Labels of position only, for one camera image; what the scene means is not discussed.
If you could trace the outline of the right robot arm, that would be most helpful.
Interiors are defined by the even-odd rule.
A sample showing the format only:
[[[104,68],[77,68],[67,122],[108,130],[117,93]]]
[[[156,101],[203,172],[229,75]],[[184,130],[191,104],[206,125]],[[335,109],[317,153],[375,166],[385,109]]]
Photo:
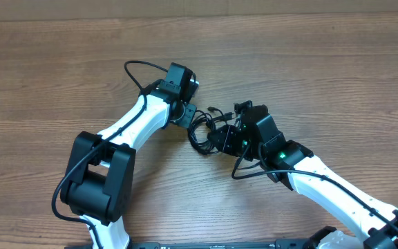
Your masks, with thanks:
[[[236,122],[209,132],[207,138],[239,161],[258,160],[262,170],[232,178],[266,175],[313,200],[351,231],[347,236],[327,227],[308,241],[309,248],[398,248],[398,208],[341,178],[307,147],[286,140],[266,106],[244,102],[234,111]]]

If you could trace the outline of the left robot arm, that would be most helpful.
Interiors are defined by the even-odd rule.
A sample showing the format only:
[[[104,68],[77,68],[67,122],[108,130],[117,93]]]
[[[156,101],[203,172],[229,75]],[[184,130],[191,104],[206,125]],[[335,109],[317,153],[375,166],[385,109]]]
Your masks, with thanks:
[[[64,177],[51,207],[61,220],[83,223],[87,248],[131,248],[123,214],[131,197],[137,151],[169,124],[187,128],[196,107],[190,103],[199,83],[195,73],[176,63],[166,76],[139,86],[137,102],[116,123],[74,140]]]

